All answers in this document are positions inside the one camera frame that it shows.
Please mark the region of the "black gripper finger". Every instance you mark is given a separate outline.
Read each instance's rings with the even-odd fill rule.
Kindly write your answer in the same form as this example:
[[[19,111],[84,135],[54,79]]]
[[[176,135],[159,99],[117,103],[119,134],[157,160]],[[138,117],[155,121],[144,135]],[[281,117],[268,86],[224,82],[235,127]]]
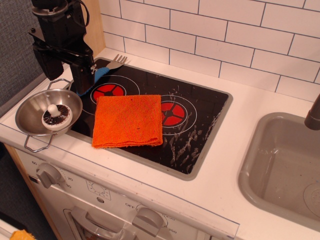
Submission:
[[[77,93],[85,94],[95,84],[96,64],[82,66],[81,62],[74,62],[70,69]]]
[[[63,74],[63,64],[59,59],[56,59],[47,50],[42,50],[35,46],[32,49],[43,73],[50,81],[57,79]]]

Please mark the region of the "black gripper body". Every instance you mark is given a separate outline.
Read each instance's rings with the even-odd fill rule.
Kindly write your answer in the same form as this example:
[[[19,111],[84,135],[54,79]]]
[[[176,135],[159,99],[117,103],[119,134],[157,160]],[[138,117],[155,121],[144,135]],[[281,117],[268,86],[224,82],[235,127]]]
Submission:
[[[86,22],[83,16],[40,16],[40,27],[31,28],[33,52],[41,66],[92,66],[93,50],[85,43]]]

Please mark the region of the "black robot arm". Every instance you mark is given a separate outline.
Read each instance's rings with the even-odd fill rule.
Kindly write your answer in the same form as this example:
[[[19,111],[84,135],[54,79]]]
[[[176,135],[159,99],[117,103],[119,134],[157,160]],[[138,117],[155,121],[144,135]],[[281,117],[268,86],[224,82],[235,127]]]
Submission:
[[[39,22],[31,28],[33,52],[45,76],[53,81],[71,69],[77,93],[85,94],[95,84],[97,70],[93,50],[85,43],[90,22],[87,7],[81,0],[33,0],[32,13]]]

